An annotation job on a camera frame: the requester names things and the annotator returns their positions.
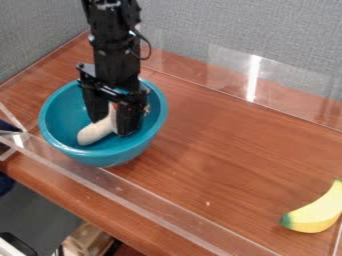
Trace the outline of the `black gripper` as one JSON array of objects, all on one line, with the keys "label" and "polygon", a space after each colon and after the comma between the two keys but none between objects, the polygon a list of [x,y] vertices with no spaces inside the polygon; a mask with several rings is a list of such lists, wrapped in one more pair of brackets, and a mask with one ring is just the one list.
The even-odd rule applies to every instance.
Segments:
[{"label": "black gripper", "polygon": [[80,87],[93,123],[108,115],[108,102],[117,104],[117,135],[129,136],[140,129],[147,106],[147,91],[139,81],[140,51],[96,50],[92,63],[79,63]]}]

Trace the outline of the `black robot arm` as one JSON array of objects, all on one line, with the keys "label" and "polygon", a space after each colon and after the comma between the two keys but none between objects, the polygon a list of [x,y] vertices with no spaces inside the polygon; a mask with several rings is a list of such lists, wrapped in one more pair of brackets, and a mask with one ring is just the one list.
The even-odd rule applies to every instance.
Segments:
[{"label": "black robot arm", "polygon": [[140,62],[149,58],[140,55],[140,41],[149,45],[136,29],[141,8],[137,0],[81,0],[81,4],[93,51],[93,63],[76,66],[85,109],[97,123],[108,116],[113,103],[115,133],[125,137],[140,128],[148,97],[139,79]]}]

